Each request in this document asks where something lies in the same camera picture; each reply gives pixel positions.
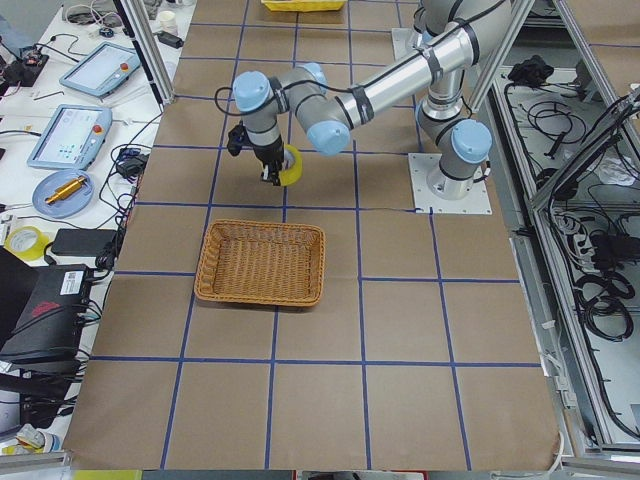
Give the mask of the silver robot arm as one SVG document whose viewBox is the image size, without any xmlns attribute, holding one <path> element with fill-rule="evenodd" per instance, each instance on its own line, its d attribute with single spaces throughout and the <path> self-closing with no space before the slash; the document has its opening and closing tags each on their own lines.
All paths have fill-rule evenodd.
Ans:
<svg viewBox="0 0 640 480">
<path fill-rule="evenodd" d="M 515 11 L 513 1 L 422 1 L 406 53 L 333 97 L 317 63 L 272 77 L 244 72 L 231 86 L 240 121 L 228 134 L 227 150 L 236 156 L 244 147 L 252 149 L 262 179 L 285 186 L 295 182 L 301 162 L 282 139 L 279 115 L 292 114 L 315 150 L 334 156 L 350 144 L 355 128 L 425 90 L 416 122 L 441 151 L 427 186 L 442 199 L 462 199 L 479 182 L 476 173 L 493 143 L 483 123 L 461 116 L 463 77 L 499 47 Z"/>
</svg>

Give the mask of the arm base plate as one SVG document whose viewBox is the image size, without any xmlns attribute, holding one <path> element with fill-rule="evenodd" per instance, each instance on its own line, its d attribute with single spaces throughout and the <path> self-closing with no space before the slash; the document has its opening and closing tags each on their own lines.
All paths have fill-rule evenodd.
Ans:
<svg viewBox="0 0 640 480">
<path fill-rule="evenodd" d="M 422 57 L 424 43 L 422 32 L 413 28 L 393 28 L 391 39 L 395 63 L 398 66 Z"/>
<path fill-rule="evenodd" d="M 440 169 L 440 154 L 409 153 L 414 210 L 422 214 L 491 215 L 482 167 L 467 180 L 453 180 Z"/>
</svg>

